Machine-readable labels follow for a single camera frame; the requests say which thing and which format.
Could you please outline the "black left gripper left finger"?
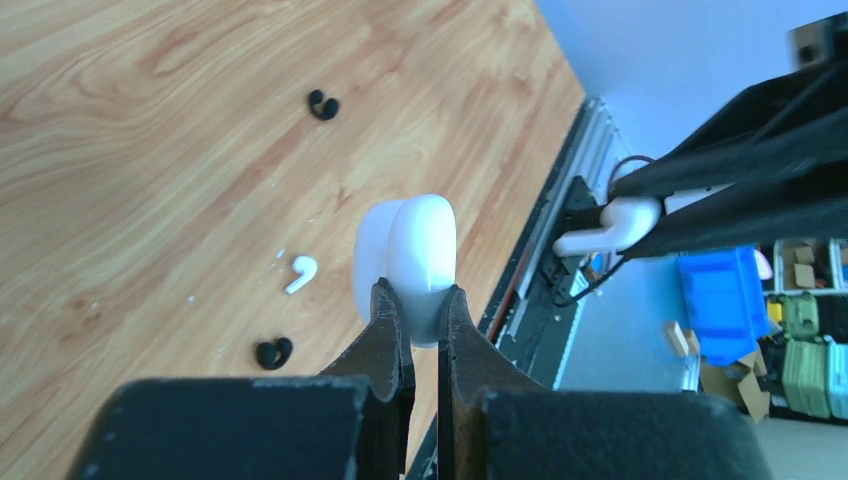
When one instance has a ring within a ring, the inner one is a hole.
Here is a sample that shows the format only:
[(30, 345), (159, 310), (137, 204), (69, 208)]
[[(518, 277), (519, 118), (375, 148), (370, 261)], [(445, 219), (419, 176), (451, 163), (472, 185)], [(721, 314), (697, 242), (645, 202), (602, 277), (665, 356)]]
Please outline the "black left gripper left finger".
[(396, 479), (415, 373), (386, 279), (371, 321), (314, 376), (149, 378), (98, 411), (71, 479)]

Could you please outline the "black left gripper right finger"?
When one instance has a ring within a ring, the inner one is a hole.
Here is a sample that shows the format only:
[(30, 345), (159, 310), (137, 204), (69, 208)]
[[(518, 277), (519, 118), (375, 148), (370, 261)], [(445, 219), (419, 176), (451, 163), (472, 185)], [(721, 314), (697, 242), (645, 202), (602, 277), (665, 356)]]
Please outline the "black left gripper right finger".
[(751, 425), (696, 393), (556, 391), (474, 325), (465, 291), (439, 312), (441, 479), (768, 479)]

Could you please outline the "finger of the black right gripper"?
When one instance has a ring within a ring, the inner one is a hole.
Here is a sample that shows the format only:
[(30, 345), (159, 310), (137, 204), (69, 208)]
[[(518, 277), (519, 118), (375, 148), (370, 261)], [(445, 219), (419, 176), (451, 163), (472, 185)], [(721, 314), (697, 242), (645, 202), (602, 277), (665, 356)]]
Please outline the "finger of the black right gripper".
[(820, 178), (731, 185), (663, 216), (623, 250), (626, 259), (661, 257), (792, 238), (847, 235), (847, 186)]
[(616, 180), (611, 195), (774, 181), (846, 158), (847, 69), (817, 66), (744, 89), (677, 147)]

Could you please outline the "white earbud charging case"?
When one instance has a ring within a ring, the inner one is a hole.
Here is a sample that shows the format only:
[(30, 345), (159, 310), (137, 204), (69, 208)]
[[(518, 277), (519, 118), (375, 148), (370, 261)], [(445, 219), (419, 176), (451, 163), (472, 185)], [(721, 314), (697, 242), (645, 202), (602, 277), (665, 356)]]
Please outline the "white earbud charging case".
[(385, 278), (400, 300), (411, 342), (438, 344), (438, 312), (455, 284), (457, 226), (449, 201), (437, 194), (376, 204), (362, 218), (354, 246), (353, 298), (370, 322), (371, 289)]

